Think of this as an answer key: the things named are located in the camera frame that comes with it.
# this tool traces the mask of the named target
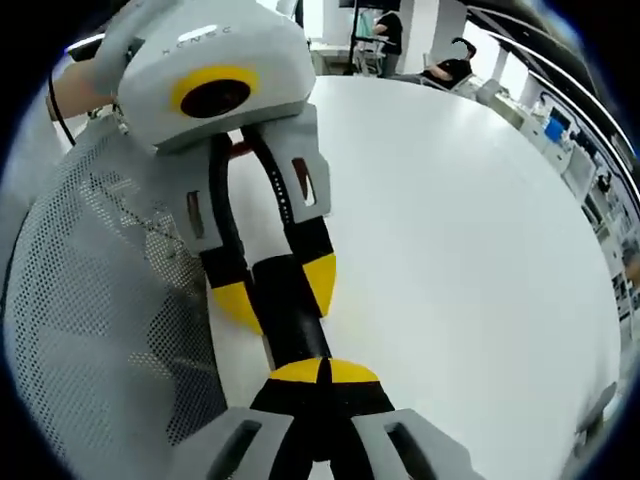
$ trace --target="window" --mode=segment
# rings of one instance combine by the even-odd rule
[[[464,38],[478,49],[475,57],[471,59],[471,69],[474,75],[483,80],[489,80],[493,75],[500,54],[500,44],[495,38],[471,22],[467,22],[464,26]]]
[[[509,89],[511,98],[518,100],[522,96],[528,76],[529,69],[527,66],[518,60],[518,57],[513,53],[510,53],[507,57],[502,77],[500,77],[500,85]]]

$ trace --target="ceiling light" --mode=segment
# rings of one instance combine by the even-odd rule
[[[84,47],[85,45],[89,45],[90,43],[97,42],[98,40],[102,40],[104,38],[104,33],[98,33],[92,37],[84,38],[82,40],[77,41],[73,45],[70,45],[65,49],[65,53],[69,53],[71,50],[76,48]]]

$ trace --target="yellow circular ring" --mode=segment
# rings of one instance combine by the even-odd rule
[[[178,80],[171,91],[171,108],[182,113],[181,104],[184,97],[194,88],[215,80],[238,80],[249,86],[251,95],[258,91],[259,77],[256,72],[233,65],[215,65],[193,70],[186,77]]]

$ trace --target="desk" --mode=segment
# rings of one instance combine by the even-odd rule
[[[312,42],[310,51],[316,75],[342,73],[348,64],[349,45]]]
[[[494,95],[488,105],[493,111],[513,125],[517,130],[522,127],[524,119],[527,116],[520,105],[512,98],[505,94]]]
[[[321,77],[310,101],[331,165],[333,354],[373,369],[398,408],[465,445],[487,480],[557,478],[620,361],[607,264],[571,192],[517,130],[466,99]],[[286,253],[252,156],[231,162],[230,193],[249,261]],[[228,403],[248,405],[268,375],[262,340],[210,313]]]

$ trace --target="person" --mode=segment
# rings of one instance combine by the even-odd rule
[[[113,96],[100,94],[91,85],[93,63],[93,59],[70,63],[62,75],[54,80],[56,103],[62,118],[81,115],[114,101]],[[49,92],[45,102],[51,120],[58,120]]]
[[[431,80],[434,83],[451,90],[460,81],[473,73],[471,69],[471,59],[478,51],[477,48],[468,40],[461,37],[454,38],[451,43],[462,42],[467,47],[467,55],[462,59],[450,58],[437,65],[432,65],[422,73],[395,75],[391,77],[393,80],[401,82],[423,84],[424,79]]]
[[[382,47],[385,57],[382,60],[380,78],[389,78],[396,74],[398,60],[402,55],[402,21],[398,14],[392,10],[385,10],[373,27],[374,35],[388,38]]]

